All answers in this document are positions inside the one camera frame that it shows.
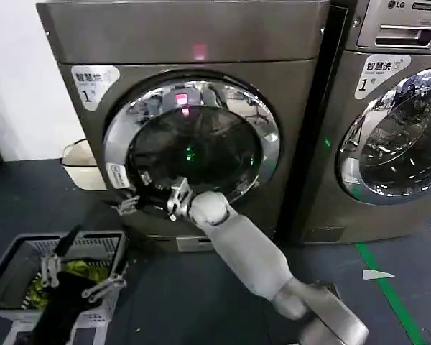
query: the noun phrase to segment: white wall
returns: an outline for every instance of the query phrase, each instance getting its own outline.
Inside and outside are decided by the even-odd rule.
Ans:
[[[0,0],[0,151],[5,160],[57,158],[85,137],[35,9]]]

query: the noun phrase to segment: sticker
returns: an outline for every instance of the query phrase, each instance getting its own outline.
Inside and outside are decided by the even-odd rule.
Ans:
[[[373,54],[364,64],[354,98],[364,99],[387,79],[410,64],[410,55]]]
[[[351,183],[354,185],[360,185],[361,184],[357,178],[355,178],[354,176],[351,176],[351,175],[346,175],[346,174],[342,175],[342,180],[343,180],[343,182]]]
[[[129,188],[131,185],[126,174],[126,168],[123,165],[115,163],[106,163],[107,175],[115,189]]]
[[[412,9],[420,11],[431,11],[431,4],[425,2],[414,2],[412,5]]]
[[[120,78],[115,66],[73,66],[72,77],[83,106],[95,111],[103,95]]]

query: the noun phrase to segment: white plastic basket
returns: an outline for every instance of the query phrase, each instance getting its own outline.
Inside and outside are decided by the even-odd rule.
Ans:
[[[53,252],[66,234],[25,234],[18,236],[0,261],[0,317],[12,321],[36,323],[42,312],[25,310],[22,301],[29,283],[40,270],[42,255]],[[124,255],[126,237],[122,231],[81,231],[63,261],[94,259],[116,270]],[[78,317],[76,327],[108,322],[115,311],[119,291],[107,295],[100,306]]]
[[[88,140],[78,140],[67,146],[60,162],[72,181],[80,189],[107,190]]]

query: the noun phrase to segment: glass door window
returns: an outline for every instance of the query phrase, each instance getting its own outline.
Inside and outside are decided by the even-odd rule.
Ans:
[[[355,198],[402,203],[431,188],[431,69],[371,102],[349,129],[338,157]]]
[[[266,183],[279,158],[279,130],[258,95],[229,80],[172,79],[131,98],[104,140],[107,163],[125,168],[130,189],[192,189],[229,201]]]

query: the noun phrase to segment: front-load washer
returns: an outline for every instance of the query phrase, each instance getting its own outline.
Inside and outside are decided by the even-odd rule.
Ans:
[[[312,147],[302,154],[310,164],[303,180],[290,183],[303,185],[289,218],[301,242],[431,227],[431,1],[362,0],[348,8],[347,26],[334,30],[343,52],[328,56],[335,63],[327,74],[316,74],[325,81],[335,74],[330,95],[321,93],[328,99],[317,140],[308,140],[310,132],[300,138]]]
[[[272,236],[328,11],[326,0],[50,1],[40,18],[124,221],[181,250],[170,184],[224,193]]]

